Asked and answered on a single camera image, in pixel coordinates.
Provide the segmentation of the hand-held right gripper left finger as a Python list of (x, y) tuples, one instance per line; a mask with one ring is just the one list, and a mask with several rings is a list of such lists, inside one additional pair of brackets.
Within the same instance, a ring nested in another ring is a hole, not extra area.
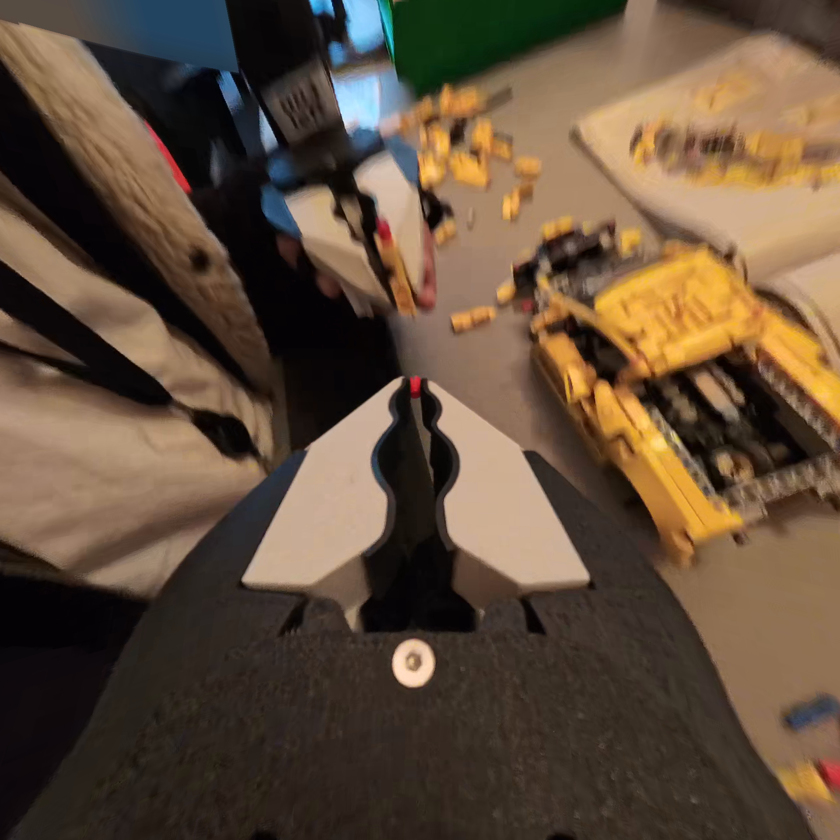
[(338, 604), (351, 629), (371, 597), (366, 554), (382, 539), (392, 493), (376, 474), (374, 457), (397, 415), (397, 377), (317, 438), (245, 570), (241, 584)]

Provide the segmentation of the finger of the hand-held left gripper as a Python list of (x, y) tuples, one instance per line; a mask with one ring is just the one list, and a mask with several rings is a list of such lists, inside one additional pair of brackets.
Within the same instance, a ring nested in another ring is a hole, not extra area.
[(417, 153), (373, 154), (356, 167), (356, 186), (372, 200), (372, 210), (363, 213), (362, 231), (374, 275), (389, 294), (389, 271), (379, 248), (379, 224), (384, 223), (416, 297), (424, 285), (426, 227)]
[(371, 263), (361, 223), (352, 225), (325, 185), (285, 195), (304, 252), (318, 270), (335, 279), (353, 310), (393, 310), (389, 291)]

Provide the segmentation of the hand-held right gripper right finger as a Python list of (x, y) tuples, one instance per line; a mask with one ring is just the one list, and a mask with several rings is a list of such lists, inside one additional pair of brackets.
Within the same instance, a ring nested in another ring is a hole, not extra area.
[(526, 452), (441, 386), (422, 382), (451, 585), (478, 613), (522, 598), (586, 588), (589, 571)]

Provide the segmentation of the small yellow brick assembly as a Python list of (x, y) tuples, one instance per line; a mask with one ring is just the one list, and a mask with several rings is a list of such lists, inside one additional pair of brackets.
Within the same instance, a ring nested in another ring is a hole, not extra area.
[(382, 217), (376, 220), (374, 241), (384, 269), (385, 284), (396, 312), (401, 316), (414, 318), (417, 315), (415, 290), (409, 280), (402, 251), (396, 243), (390, 225)]

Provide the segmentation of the yellow brick car model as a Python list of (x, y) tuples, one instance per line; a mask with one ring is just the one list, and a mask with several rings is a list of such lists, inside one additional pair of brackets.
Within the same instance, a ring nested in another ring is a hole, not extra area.
[(676, 561), (794, 497), (838, 510), (838, 347), (809, 301), (752, 287), (732, 252), (647, 257), (635, 229), (562, 217), (497, 289), (514, 302), (539, 371)]

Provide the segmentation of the person's left forearm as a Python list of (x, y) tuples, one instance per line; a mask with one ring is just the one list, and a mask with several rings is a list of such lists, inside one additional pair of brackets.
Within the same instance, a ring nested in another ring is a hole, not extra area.
[(275, 355), (336, 351), (363, 371), (400, 372), (381, 317), (360, 318), (338, 281), (315, 269), (297, 236), (262, 208), (266, 175), (244, 168), (220, 185), (194, 192), (192, 203), (226, 248)]

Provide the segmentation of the grey desk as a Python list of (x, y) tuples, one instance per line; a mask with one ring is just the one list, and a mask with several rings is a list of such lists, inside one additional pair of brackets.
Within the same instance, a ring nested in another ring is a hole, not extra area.
[[(501, 219), (511, 172), (495, 165), (490, 189), (447, 182), (458, 234), (437, 256), (437, 308), (395, 325), (403, 367), (425, 375), (522, 447), (539, 452), (592, 499), (651, 558), (658, 541), (641, 504), (595, 464), (530, 356), (527, 320), (503, 312), (492, 324), (454, 335), (450, 315), (487, 305), (511, 262), (530, 249), (541, 224), (573, 215), (615, 217), (655, 239), (647, 219), (571, 141), (573, 122), (651, 81), (670, 76), (746, 34), (694, 9), (656, 4), (640, 27), (630, 13), (464, 80), (491, 94), (511, 89), (493, 112), (516, 151), (537, 156), (542, 174), (519, 219)], [(838, 761), (838, 723), (793, 731), (791, 707), (838, 696), (838, 511), (798, 496), (752, 526), (742, 542), (709, 543), (688, 569), (658, 570), (713, 657), (753, 746), (773, 771)]]

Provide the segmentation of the person's left hand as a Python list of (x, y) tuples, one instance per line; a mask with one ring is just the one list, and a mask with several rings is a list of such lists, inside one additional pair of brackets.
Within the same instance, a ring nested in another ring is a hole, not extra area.
[(436, 244), (434, 234), (427, 222), (423, 222), (423, 278), (415, 289), (415, 304), (424, 312), (434, 310), (438, 297), (436, 268)]

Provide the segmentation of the pile of yellow bricks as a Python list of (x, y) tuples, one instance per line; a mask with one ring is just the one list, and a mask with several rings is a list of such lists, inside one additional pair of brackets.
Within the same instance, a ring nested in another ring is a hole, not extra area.
[(487, 93), (475, 86), (444, 85), (396, 117), (397, 132), (416, 140), (418, 178), (436, 245), (446, 245), (458, 232), (455, 211), (437, 195), (447, 180), (486, 192), (494, 163), (510, 165), (513, 185), (501, 199), (501, 218), (509, 223), (532, 198), (542, 161), (516, 154), (512, 135), (497, 129), (491, 118), (511, 98), (510, 87)]

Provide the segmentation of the green plastic bin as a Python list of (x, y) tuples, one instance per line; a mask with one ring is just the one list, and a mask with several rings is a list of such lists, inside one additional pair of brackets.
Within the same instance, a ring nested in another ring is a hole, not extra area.
[(626, 1), (379, 1), (398, 79), (416, 94), (439, 89), (588, 25)]

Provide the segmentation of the fleece lined jacket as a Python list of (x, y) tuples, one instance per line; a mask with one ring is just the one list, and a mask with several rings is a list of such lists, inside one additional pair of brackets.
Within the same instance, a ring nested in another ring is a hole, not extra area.
[[(178, 184), (141, 117), (79, 40), (26, 24), (1, 23), (1, 57), (51, 140), (234, 369), (268, 392), (270, 351), (226, 248)], [(213, 267), (193, 272), (192, 247)]]

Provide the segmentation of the open instruction booklet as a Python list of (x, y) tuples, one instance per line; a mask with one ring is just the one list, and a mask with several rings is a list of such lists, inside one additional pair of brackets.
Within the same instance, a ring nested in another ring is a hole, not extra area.
[(662, 230), (733, 253), (838, 358), (838, 66), (742, 38), (579, 118), (573, 137)]

